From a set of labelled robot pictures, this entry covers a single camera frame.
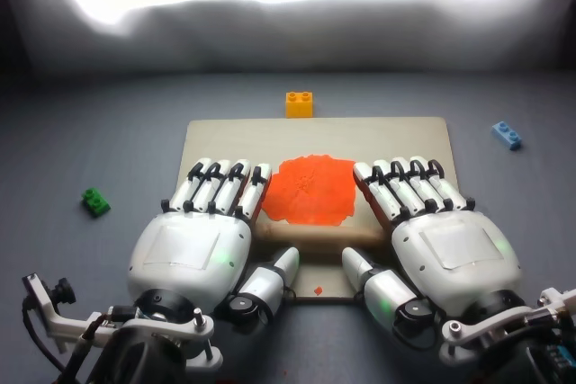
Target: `table surface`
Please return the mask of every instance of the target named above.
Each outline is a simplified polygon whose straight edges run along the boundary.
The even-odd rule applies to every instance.
[[[0,82],[0,254],[6,382],[51,382],[57,372],[21,324],[20,278],[68,277],[86,317],[129,301],[127,263],[142,229],[174,190],[186,126],[197,119],[282,118],[284,94],[312,90],[317,117],[441,116],[461,191],[507,235],[524,270],[520,294],[574,288],[576,76],[163,76],[65,85]],[[507,121],[524,147],[491,135]],[[112,204],[100,219],[79,205],[94,186]],[[354,306],[286,308],[250,337],[218,326],[218,378],[238,382],[459,382],[430,357],[398,349]],[[98,350],[90,354],[85,378]]]

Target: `wooden board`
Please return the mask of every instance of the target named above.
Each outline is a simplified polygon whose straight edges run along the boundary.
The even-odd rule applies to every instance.
[[[201,157],[232,162],[246,158],[253,165],[268,163],[278,172],[284,160],[307,155],[330,155],[370,165],[376,159],[390,161],[395,156],[434,158],[444,167],[446,179],[458,187],[446,122],[438,117],[191,121],[175,187]],[[271,222],[264,212],[258,218],[261,222]],[[380,228],[362,193],[356,193],[354,216],[342,226]],[[316,297],[314,290],[319,286],[319,297],[354,295],[338,265],[302,260],[292,287],[300,297]]]

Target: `orange lego brick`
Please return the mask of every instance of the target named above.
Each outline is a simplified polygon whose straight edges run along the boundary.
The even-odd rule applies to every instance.
[[[312,116],[312,92],[288,92],[286,94],[286,119]]]

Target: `wooden rolling pin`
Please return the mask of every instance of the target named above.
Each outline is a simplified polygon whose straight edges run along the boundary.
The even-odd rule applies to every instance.
[[[383,228],[324,227],[274,222],[256,223],[255,240],[296,246],[304,253],[340,254],[345,247],[375,249],[390,242],[391,231]]]

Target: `flattened orange play dough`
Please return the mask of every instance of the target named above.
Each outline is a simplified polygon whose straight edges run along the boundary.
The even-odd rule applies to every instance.
[[[274,174],[263,210],[291,224],[340,225],[354,215],[354,161],[310,155],[284,161]]]

